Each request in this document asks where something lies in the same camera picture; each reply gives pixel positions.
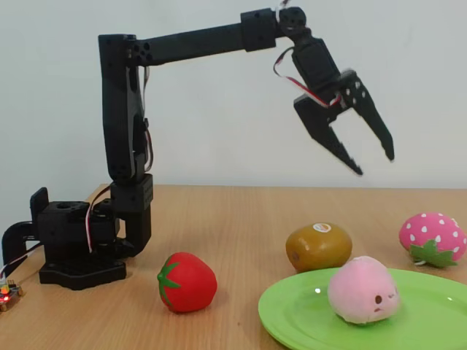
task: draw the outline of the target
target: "pink strawberry squishy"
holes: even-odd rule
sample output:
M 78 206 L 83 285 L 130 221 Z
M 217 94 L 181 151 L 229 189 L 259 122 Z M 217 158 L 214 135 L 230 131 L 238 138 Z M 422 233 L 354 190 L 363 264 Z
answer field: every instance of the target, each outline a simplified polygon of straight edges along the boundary
M 418 265 L 437 268 L 457 265 L 467 250 L 467 236 L 447 215 L 421 213 L 409 218 L 399 232 L 399 240 Z

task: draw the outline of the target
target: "circuit board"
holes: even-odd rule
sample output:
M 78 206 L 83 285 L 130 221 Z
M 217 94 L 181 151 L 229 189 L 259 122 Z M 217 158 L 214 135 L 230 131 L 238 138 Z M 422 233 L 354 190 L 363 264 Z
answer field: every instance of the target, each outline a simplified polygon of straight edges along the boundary
M 6 283 L 0 284 L 0 311 L 8 311 L 9 306 L 22 296 L 23 289 L 13 280 L 9 280 Z

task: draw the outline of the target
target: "black robotic arm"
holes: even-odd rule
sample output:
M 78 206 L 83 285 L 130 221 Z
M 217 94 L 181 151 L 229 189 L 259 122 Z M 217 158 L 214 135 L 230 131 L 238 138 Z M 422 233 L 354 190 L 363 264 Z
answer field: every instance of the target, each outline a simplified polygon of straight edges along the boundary
M 242 13 L 241 22 L 152 39 L 130 34 L 99 36 L 102 106 L 110 198 L 96 206 L 86 202 L 49 202 L 46 188 L 31 197 L 31 222 L 11 226 L 3 237 L 6 274 L 24 259 L 27 241 L 45 248 L 41 283 L 84 289 L 126 277 L 119 259 L 140 253 L 151 236 L 153 177 L 148 121 L 139 82 L 139 67 L 244 50 L 276 47 L 276 39 L 293 42 L 293 62 L 305 82 L 294 107 L 309 135 L 356 174 L 360 167 L 347 154 L 330 124 L 353 108 L 394 159 L 393 140 L 371 96 L 357 74 L 340 72 L 323 40 L 314 38 L 299 7 L 279 12 L 259 9 Z M 117 237 L 119 222 L 125 238 Z

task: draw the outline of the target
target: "white wall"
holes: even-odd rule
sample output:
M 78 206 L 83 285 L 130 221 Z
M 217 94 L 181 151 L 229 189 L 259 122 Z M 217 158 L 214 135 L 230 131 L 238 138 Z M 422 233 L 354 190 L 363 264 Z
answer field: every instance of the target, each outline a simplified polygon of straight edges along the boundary
M 239 22 L 266 0 L 6 1 L 1 6 L 0 232 L 30 195 L 80 200 L 106 182 L 97 36 L 162 36 Z M 358 178 L 311 141 L 298 92 L 275 77 L 278 48 L 155 67 L 147 115 L 157 183 L 465 187 L 467 49 L 462 0 L 304 1 L 340 69 L 354 68 L 391 130 L 396 162 L 355 113 L 335 125 Z M 282 70 L 298 77 L 290 60 Z

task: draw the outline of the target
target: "peach plush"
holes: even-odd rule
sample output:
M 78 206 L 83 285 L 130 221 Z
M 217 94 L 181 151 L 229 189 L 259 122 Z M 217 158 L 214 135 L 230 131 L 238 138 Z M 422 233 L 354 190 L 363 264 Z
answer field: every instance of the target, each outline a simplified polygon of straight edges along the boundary
M 331 277 L 328 299 L 333 311 L 353 324 L 387 319 L 401 303 L 388 269 L 367 256 L 350 260 Z
M 453 218 L 441 213 L 410 217 L 402 225 L 399 240 L 418 265 L 439 268 L 457 265 L 467 249 L 466 234 Z

